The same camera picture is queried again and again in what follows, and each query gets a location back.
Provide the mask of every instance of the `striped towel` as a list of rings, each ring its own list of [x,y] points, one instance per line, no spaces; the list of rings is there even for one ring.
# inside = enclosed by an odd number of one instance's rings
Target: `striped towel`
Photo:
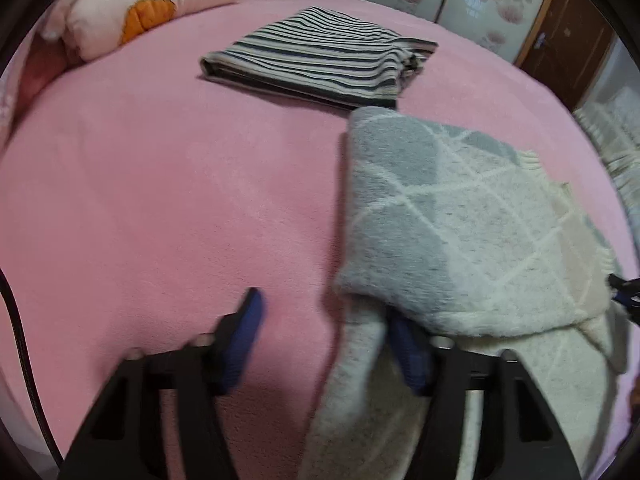
[[[341,12],[309,7],[200,60],[204,77],[348,110],[396,107],[438,46]]]

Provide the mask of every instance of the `orange flower pattern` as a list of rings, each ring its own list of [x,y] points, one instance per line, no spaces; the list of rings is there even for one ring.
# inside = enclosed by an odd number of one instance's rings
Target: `orange flower pattern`
[[[123,45],[150,28],[168,22],[175,14],[171,0],[138,0],[127,9],[120,44]]]

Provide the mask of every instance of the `gray and white blanket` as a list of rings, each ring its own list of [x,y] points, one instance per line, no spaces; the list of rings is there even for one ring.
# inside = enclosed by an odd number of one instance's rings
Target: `gray and white blanket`
[[[300,480],[404,476],[427,409],[384,345],[391,304],[463,348],[519,352],[581,471],[606,432],[628,322],[605,278],[614,259],[568,186],[533,153],[384,108],[351,114],[347,305],[338,359]],[[481,413],[470,392],[458,478],[470,478]]]

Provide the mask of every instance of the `folded towel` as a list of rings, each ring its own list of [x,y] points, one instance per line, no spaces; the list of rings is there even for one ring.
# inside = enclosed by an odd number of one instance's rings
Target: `folded towel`
[[[434,41],[309,7],[200,60],[204,77],[341,108],[394,108]]]
[[[519,352],[590,468],[626,366],[628,320],[606,287],[610,249],[568,187],[533,153],[382,108],[351,114],[349,155],[335,281],[346,323],[299,478],[404,476],[427,403],[384,348],[385,304],[462,348]],[[472,471],[480,414],[470,394],[458,478]]]

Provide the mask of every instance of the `bed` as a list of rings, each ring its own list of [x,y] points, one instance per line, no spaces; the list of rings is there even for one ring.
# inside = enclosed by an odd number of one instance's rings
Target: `bed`
[[[346,113],[212,84],[198,59],[308,6],[437,41],[399,110],[535,150],[638,275],[592,145],[548,89],[491,52],[360,0],[242,0],[185,16],[60,76],[0,160],[2,269],[63,453],[127,349],[176,348],[260,286],[269,314],[223,423],[241,478],[296,476],[337,347]],[[0,316],[0,369],[31,416]]]

